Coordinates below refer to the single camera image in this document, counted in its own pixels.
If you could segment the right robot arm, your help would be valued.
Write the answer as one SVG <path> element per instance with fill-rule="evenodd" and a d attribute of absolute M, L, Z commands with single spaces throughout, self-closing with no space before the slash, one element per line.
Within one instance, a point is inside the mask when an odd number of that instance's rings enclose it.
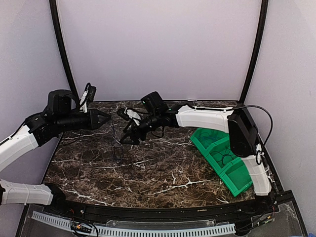
<path fill-rule="evenodd" d="M 272 184 L 263 164 L 265 143 L 260 141 L 258 128 L 248 111 L 248 106 L 210 108 L 190 103 L 168 106 L 158 92 L 154 91 L 141 99 L 145 112 L 134 108 L 121 108 L 117 114 L 129 122 L 120 139 L 121 144 L 139 145 L 149 132 L 166 127 L 195 127 L 220 131 L 229 136 L 230 148 L 240 157 L 254 185 L 255 195 L 252 210 L 263 214 L 271 206 L 268 195 Z"/>

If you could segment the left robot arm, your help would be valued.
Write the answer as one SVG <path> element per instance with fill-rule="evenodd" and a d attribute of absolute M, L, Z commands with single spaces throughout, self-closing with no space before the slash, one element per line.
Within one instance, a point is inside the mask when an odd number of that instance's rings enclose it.
<path fill-rule="evenodd" d="M 27 117 L 18 129 L 0 143 L 0 169 L 24 154 L 43 146 L 52 138 L 67 131 L 95 130 L 107 123 L 111 116 L 98 109 L 90 109 L 96 87 L 87 85 L 82 98 L 69 90 L 59 89 L 48 94 L 47 106 L 42 112 Z M 65 194 L 54 184 L 30 185 L 0 181 L 0 203 L 50 205 L 59 215 L 66 215 L 70 205 Z"/>

